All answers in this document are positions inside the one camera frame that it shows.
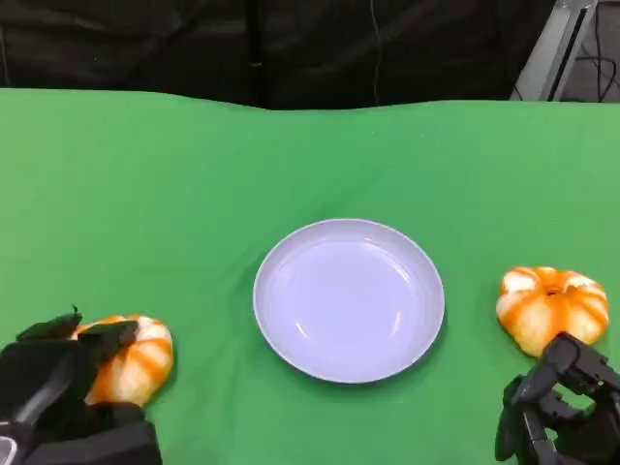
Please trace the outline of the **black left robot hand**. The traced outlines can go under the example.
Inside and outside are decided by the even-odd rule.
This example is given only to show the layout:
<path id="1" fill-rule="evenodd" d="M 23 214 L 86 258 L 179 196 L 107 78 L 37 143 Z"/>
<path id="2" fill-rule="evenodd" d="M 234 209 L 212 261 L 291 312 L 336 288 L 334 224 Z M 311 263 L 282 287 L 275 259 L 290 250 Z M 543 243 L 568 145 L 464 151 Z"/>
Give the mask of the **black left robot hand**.
<path id="1" fill-rule="evenodd" d="M 172 362 L 170 332 L 148 317 L 31 325 L 1 351 L 2 463 L 162 463 L 143 406 Z"/>

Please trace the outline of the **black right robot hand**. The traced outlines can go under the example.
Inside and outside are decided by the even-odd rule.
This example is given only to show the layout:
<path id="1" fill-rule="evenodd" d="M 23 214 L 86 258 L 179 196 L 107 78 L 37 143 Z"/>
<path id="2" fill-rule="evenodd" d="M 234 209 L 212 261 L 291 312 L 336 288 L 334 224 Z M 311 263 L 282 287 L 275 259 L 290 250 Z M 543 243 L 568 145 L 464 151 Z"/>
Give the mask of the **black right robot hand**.
<path id="1" fill-rule="evenodd" d="M 495 459 L 519 464 L 617 464 L 619 374 L 567 332 L 503 391 Z"/>

